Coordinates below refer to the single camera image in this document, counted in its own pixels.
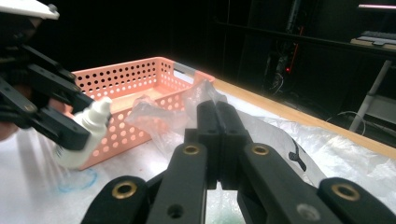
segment blue marking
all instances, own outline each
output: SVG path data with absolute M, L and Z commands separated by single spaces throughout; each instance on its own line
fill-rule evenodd
M 92 168 L 71 172 L 71 175 L 67 178 L 60 179 L 58 190 L 61 193 L 69 193 L 76 190 L 88 189 L 96 182 L 97 178 L 98 174 Z

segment white bottle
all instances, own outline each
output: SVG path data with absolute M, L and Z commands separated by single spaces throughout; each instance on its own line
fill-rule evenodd
M 93 150 L 101 143 L 107 131 L 107 118 L 110 116 L 111 99 L 104 97 L 94 101 L 82 112 L 75 114 L 73 120 L 90 132 L 87 143 L 82 150 L 68 150 L 56 146 L 53 159 L 62 167 L 75 169 L 83 165 L 91 156 Z

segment perforated basket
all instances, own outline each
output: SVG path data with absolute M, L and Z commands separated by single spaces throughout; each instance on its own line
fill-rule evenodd
M 175 69 L 193 76 L 193 83 L 202 79 L 214 81 L 208 74 L 161 57 L 74 72 L 76 83 L 85 94 L 94 100 L 104 96 L 113 100 L 107 134 L 81 170 L 151 139 L 149 134 L 124 122 L 136 98 L 146 94 L 162 108 L 184 110 L 181 93 L 192 84 L 176 77 Z

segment basket hole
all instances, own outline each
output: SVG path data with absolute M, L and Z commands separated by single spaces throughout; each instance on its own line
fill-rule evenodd
M 98 150 L 95 150 L 95 151 L 92 153 L 92 155 L 93 155 L 94 157 L 99 156 L 99 151 L 98 151 Z

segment plastic wrap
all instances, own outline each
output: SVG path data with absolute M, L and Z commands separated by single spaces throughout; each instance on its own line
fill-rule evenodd
M 396 160 L 322 128 L 260 119 L 285 130 L 327 177 L 339 176 L 359 184 L 396 214 Z
M 139 99 L 126 119 L 149 133 L 168 160 L 174 148 L 183 142 L 184 128 L 196 127 L 196 106 L 207 100 L 227 101 L 208 82 L 195 85 L 182 97 L 184 111 L 166 111 L 148 99 Z M 243 112 L 238 114 L 253 141 L 273 147 L 305 182 L 317 187 L 326 177 L 340 176 L 352 180 L 396 213 L 395 160 L 321 128 L 282 119 L 255 118 Z M 158 124 L 163 122 L 165 128 L 159 129 Z M 297 162 L 289 160 L 289 153 L 295 152 L 296 148 L 300 149 L 305 171 Z M 207 223 L 243 223 L 235 191 L 222 191 L 220 187 L 210 190 L 206 211 Z
M 183 143 L 189 120 L 184 111 L 162 109 L 147 95 L 134 101 L 132 113 L 125 119 L 150 134 L 156 147 L 169 161 L 175 148 Z

